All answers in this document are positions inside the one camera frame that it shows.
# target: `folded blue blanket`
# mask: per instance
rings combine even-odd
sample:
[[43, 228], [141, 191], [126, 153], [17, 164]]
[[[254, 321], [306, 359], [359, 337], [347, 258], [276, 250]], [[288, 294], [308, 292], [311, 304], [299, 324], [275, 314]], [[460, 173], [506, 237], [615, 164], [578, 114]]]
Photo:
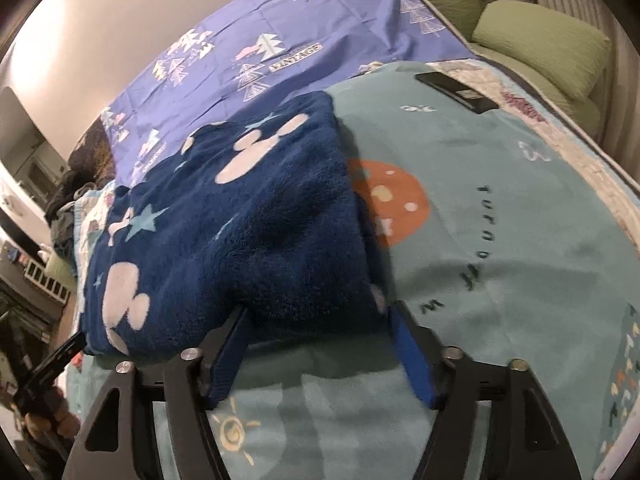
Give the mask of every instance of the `folded blue blanket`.
[[84, 288], [88, 351], [197, 346], [238, 304], [271, 336], [370, 330], [385, 287], [368, 218], [328, 94], [203, 126], [116, 190]]

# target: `smartphone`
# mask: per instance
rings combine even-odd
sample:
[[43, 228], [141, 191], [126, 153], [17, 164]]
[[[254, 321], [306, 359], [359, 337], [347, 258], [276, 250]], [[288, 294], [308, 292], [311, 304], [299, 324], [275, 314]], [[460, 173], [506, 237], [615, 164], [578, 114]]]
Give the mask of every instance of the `smartphone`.
[[442, 72], [416, 74], [415, 78], [421, 83], [435, 88], [444, 95], [454, 99], [476, 114], [483, 114], [489, 110], [497, 110], [500, 108], [487, 96], [482, 95], [480, 92], [460, 81], [456, 81]]

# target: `metal screw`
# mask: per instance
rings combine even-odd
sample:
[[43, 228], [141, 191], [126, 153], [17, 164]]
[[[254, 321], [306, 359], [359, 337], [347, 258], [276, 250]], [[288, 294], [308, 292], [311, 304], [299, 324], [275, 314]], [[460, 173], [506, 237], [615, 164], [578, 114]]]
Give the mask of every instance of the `metal screw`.
[[509, 368], [518, 372], [526, 372], [527, 370], [529, 370], [529, 363], [527, 363], [524, 359], [513, 359], [509, 363]]
[[183, 361], [193, 361], [196, 357], [199, 356], [199, 348], [185, 348], [182, 352], [180, 352], [180, 357]]
[[442, 357], [444, 357], [445, 359], [450, 359], [452, 361], [460, 361], [464, 354], [465, 353], [457, 346], [447, 346], [442, 351]]
[[116, 365], [116, 371], [119, 374], [128, 374], [133, 370], [133, 363], [131, 361], [122, 361]]

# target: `mattress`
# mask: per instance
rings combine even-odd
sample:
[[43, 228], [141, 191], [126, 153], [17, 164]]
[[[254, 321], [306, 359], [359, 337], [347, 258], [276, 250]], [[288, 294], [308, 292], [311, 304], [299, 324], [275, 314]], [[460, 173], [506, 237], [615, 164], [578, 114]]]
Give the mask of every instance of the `mattress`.
[[[388, 41], [392, 48], [386, 54], [382, 49], [375, 54], [350, 50], [350, 41], [372, 37], [359, 36], [361, 29], [343, 16], [337, 23], [346, 26], [333, 27], [327, 39], [318, 36], [315, 25], [305, 29], [307, 36], [297, 40], [293, 51], [308, 44], [322, 45], [307, 50], [311, 54], [306, 57], [306, 53], [298, 56], [302, 50], [262, 53], [257, 43], [231, 56], [238, 46], [248, 44], [245, 38], [262, 30], [263, 7], [288, 8], [301, 1], [267, 0], [269, 5], [258, 4], [256, 10], [256, 0], [237, 0], [219, 11], [224, 19], [214, 14], [202, 30], [188, 32], [186, 40], [181, 38], [152, 63], [102, 115], [112, 143], [116, 182], [133, 185], [143, 179], [153, 165], [174, 156], [185, 137], [202, 124], [242, 121], [259, 108], [269, 110], [287, 97], [332, 85], [328, 91], [334, 97], [335, 115], [357, 147], [356, 152], [346, 148], [345, 155], [364, 165], [361, 177], [367, 180], [367, 175], [380, 171], [387, 176], [407, 173], [412, 175], [405, 175], [407, 182], [428, 190], [428, 222], [405, 235], [390, 229], [384, 232], [382, 225], [386, 240], [394, 240], [388, 248], [398, 298], [446, 344], [458, 344], [478, 360], [504, 364], [521, 357], [530, 361], [564, 425], [582, 475], [608, 478], [607, 472], [622, 461], [625, 448], [628, 451], [638, 436], [634, 428], [640, 320], [634, 305], [640, 303], [636, 279], [640, 202], [630, 182], [593, 151], [586, 134], [526, 82], [514, 81], [515, 76], [492, 64], [469, 59], [465, 45], [421, 0], [375, 0], [376, 15], [361, 19], [369, 31], [385, 30], [387, 39], [395, 38]], [[348, 14], [353, 16], [354, 1], [317, 3], [342, 2], [340, 8], [350, 9]], [[235, 5], [251, 10], [231, 19], [227, 13]], [[422, 19], [430, 22], [428, 27], [439, 23], [435, 27], [439, 30], [420, 26]], [[217, 37], [213, 31], [223, 34], [237, 23], [242, 29], [233, 35], [238, 41], [228, 44], [231, 54], [209, 58], [220, 52], [216, 41], [209, 41]], [[267, 39], [284, 41], [279, 39], [285, 37], [284, 29], [275, 31], [282, 35]], [[176, 51], [187, 54], [187, 44], [198, 54], [194, 54], [191, 74], [184, 75], [188, 60], [170, 56]], [[325, 44], [342, 46], [330, 49]], [[279, 44], [272, 46], [277, 50]], [[200, 58], [203, 50], [208, 52]], [[325, 54], [332, 55], [324, 59]], [[261, 56], [267, 56], [265, 63]], [[228, 62], [231, 57], [238, 57], [238, 63]], [[263, 70], [286, 57], [294, 62], [282, 63], [282, 69], [277, 64], [274, 72]], [[383, 66], [397, 59], [414, 63]], [[249, 61], [264, 65], [255, 69], [264, 73], [237, 78]], [[162, 66], [174, 68], [158, 72]], [[290, 72], [279, 75], [281, 70]], [[447, 73], [498, 104], [500, 109], [489, 112], [492, 115], [482, 123], [486, 141], [491, 139], [488, 147], [482, 146], [484, 139], [463, 135], [473, 129], [460, 126], [459, 111], [445, 111], [449, 105], [441, 100], [443, 96], [415, 87], [413, 74], [430, 70]], [[364, 75], [353, 78], [359, 73]], [[194, 75], [192, 82], [189, 75]], [[378, 80], [383, 82], [379, 88], [388, 91], [394, 88], [396, 76], [403, 82], [398, 83], [397, 95], [386, 94], [386, 103], [377, 103], [376, 92], [367, 94], [363, 89]], [[266, 87], [248, 92], [254, 83]], [[396, 102], [401, 96], [402, 102]], [[389, 116], [402, 117], [395, 123], [398, 132], [406, 131], [402, 135], [389, 134], [393, 125], [383, 127], [385, 106], [390, 107]], [[439, 110], [441, 118], [436, 120]], [[448, 138], [447, 125], [459, 136]], [[447, 158], [452, 153], [457, 158]], [[519, 174], [513, 183], [498, 179], [488, 186], [488, 179], [496, 179], [492, 171], [506, 164], [498, 153], [509, 155], [509, 164], [513, 163], [509, 171], [530, 172], [530, 179]], [[456, 177], [443, 182], [438, 175], [453, 174], [450, 168], [456, 160], [460, 160]], [[80, 291], [86, 285], [83, 269], [88, 268], [92, 243], [104, 229], [113, 187], [89, 193], [76, 207]], [[491, 197], [478, 196], [492, 191]], [[505, 207], [501, 212], [496, 207], [500, 194]], [[421, 204], [419, 200], [401, 204], [402, 214], [419, 210]], [[496, 222], [501, 232], [493, 227]], [[545, 243], [547, 234], [553, 242]], [[493, 260], [495, 253], [502, 256]], [[455, 285], [446, 278], [451, 269]], [[481, 272], [489, 274], [482, 285], [476, 283]], [[79, 294], [79, 312], [82, 301]], [[116, 357], [86, 356], [81, 371], [69, 369], [68, 398], [81, 418], [117, 361]], [[480, 406], [468, 478], [479, 473], [488, 412], [487, 406]], [[154, 416], [164, 476], [177, 478], [161, 403], [155, 403]], [[410, 478], [434, 416], [415, 398], [388, 336], [372, 334], [250, 348], [232, 394], [209, 412], [209, 421], [232, 478]]]

